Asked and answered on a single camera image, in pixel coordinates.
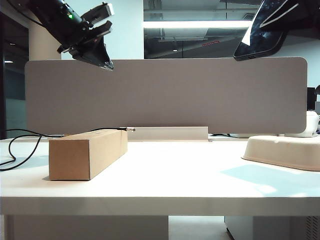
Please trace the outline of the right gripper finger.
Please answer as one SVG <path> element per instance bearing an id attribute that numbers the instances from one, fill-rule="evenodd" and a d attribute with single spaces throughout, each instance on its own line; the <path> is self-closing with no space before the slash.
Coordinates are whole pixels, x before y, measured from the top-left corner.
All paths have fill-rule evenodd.
<path id="1" fill-rule="evenodd" d="M 286 36 L 320 35 L 320 1 L 287 0 L 284 4 L 284 32 Z"/>

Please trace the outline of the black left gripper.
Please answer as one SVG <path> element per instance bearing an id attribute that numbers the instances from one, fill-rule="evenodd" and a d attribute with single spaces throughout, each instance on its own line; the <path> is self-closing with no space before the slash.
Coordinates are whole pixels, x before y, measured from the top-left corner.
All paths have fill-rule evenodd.
<path id="1" fill-rule="evenodd" d="M 106 21 L 104 24 L 90 29 L 78 43 L 70 46 L 60 45 L 57 52 L 68 52 L 75 60 L 113 71 L 114 64 L 104 44 L 104 36 L 111 32 L 111 27 L 112 23 Z"/>

